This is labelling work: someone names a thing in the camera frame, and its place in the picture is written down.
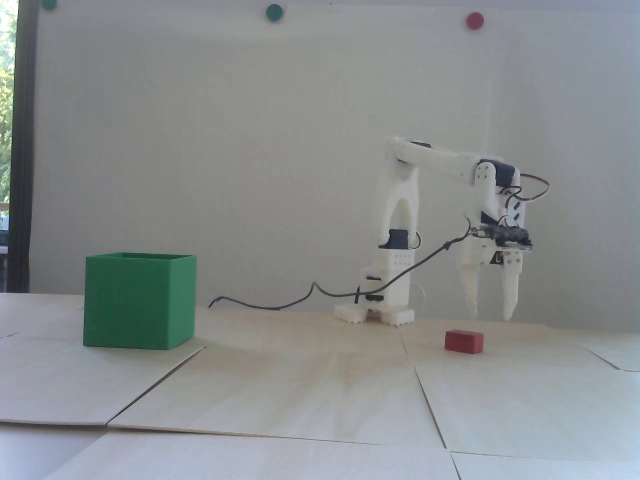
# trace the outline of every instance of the red brick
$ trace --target red brick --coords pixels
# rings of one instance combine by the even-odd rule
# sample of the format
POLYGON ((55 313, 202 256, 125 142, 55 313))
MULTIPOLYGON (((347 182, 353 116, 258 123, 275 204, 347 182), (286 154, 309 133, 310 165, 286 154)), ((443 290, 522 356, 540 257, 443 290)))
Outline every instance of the red brick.
POLYGON ((467 330, 449 330, 444 336, 446 350, 480 353, 484 348, 484 334, 467 330))

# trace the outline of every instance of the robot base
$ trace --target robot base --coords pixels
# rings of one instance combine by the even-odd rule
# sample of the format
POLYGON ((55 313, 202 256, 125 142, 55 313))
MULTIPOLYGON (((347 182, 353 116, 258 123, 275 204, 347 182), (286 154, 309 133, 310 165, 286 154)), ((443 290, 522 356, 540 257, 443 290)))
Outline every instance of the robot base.
POLYGON ((375 305, 372 303, 348 303, 346 305, 336 305, 333 316, 349 323, 364 322, 369 312, 380 313, 380 321, 388 325, 404 325, 413 323, 413 310, 406 307, 390 307, 388 305, 375 305))

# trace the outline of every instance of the red magnet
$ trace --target red magnet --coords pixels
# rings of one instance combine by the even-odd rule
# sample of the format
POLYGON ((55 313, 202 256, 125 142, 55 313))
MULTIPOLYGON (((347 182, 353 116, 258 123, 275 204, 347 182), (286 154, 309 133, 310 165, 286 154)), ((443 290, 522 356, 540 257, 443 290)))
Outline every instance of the red magnet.
POLYGON ((474 12, 467 17, 467 26, 471 30, 480 30, 482 25, 484 25, 484 17, 482 13, 474 12))

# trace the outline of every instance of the cable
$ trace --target cable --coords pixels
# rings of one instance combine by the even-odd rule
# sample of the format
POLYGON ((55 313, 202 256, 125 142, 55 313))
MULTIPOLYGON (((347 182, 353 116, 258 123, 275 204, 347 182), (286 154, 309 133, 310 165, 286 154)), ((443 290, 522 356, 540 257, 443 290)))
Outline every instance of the cable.
POLYGON ((409 248, 411 248, 411 250, 418 250, 420 248, 420 245, 422 245, 422 237, 420 236, 420 234, 418 232, 416 232, 415 234, 418 237, 418 246, 416 246, 416 247, 410 246, 409 248))
POLYGON ((544 185, 547 186, 547 188, 543 192, 538 193, 537 195, 534 195, 531 198, 522 198, 522 197, 516 195, 516 198, 521 202, 525 202, 525 203, 533 202, 534 200, 542 198, 543 196, 545 196, 549 192, 549 189, 551 188, 551 183, 547 182, 545 179, 542 179, 542 178, 537 177, 535 175, 531 175, 530 173, 521 173, 520 176, 521 177, 525 177, 526 179, 537 180, 538 182, 544 183, 544 185))
POLYGON ((521 187, 520 185, 514 185, 514 186, 512 186, 512 187, 510 186, 510 187, 505 187, 505 188, 503 188, 502 190, 500 190, 500 193, 504 192, 505 190, 509 190, 509 189, 511 189, 511 188, 515 188, 515 189, 517 189, 517 190, 516 190, 515 192, 512 192, 512 193, 509 195, 509 197, 507 198, 507 201, 506 201, 506 202, 504 202, 504 208, 505 208, 505 209, 507 209, 507 210, 509 209, 509 202, 511 201, 511 199, 512 199, 514 196, 517 196, 520 192, 522 192, 522 187, 521 187))
POLYGON ((382 290, 386 289, 389 285, 394 283, 396 280, 398 280, 401 277, 405 276, 407 273, 411 272, 412 270, 415 270, 416 268, 418 268, 423 263, 431 260, 433 257, 435 257, 440 252, 442 252, 442 250, 448 250, 451 247, 451 245, 453 245, 454 243, 462 242, 462 240, 467 238, 471 233, 471 221, 468 218, 467 218, 467 222, 468 222, 468 227, 467 227, 467 231, 465 232, 464 235, 462 235, 461 237, 454 238, 453 240, 449 240, 448 242, 445 242, 444 244, 442 244, 442 246, 440 248, 438 248, 437 250, 434 250, 433 252, 431 252, 429 255, 424 257, 418 263, 416 263, 414 265, 411 265, 406 270, 403 270, 398 275, 396 275, 394 278, 392 278, 387 283, 382 285, 380 288, 375 289, 375 290, 371 290, 369 292, 360 292, 359 291, 360 289, 358 288, 357 292, 330 293, 330 292, 324 290, 320 285, 318 285, 317 282, 313 282, 313 283, 311 283, 311 288, 309 289, 309 292, 307 292, 307 294, 304 297, 302 297, 302 298, 300 298, 298 300, 292 301, 290 303, 287 303, 286 305, 282 305, 280 307, 263 307, 263 306, 260 306, 260 305, 252 305, 251 303, 245 303, 245 302, 243 302, 241 300, 236 300, 235 298, 220 296, 220 297, 214 298, 211 301, 211 303, 209 304, 209 308, 211 308, 214 303, 216 303, 216 302, 218 302, 220 300, 228 300, 228 301, 232 301, 234 303, 238 303, 239 305, 242 305, 244 307, 255 308, 257 310, 282 310, 283 308, 293 307, 293 305, 296 305, 298 303, 301 303, 301 302, 305 301, 307 298, 309 298, 311 296, 311 294, 314 292, 315 288, 317 288, 318 291, 320 291, 320 293, 323 293, 324 295, 327 295, 327 296, 333 297, 333 298, 354 297, 356 295, 373 295, 373 294, 376 294, 376 293, 381 292, 382 290))

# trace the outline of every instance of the open box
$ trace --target open box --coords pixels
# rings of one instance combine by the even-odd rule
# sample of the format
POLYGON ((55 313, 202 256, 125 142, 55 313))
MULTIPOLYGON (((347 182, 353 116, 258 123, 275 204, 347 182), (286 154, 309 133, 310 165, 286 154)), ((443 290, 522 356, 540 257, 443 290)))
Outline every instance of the open box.
POLYGON ((196 257, 109 253, 86 258, 86 346, 168 350, 193 336, 196 257))

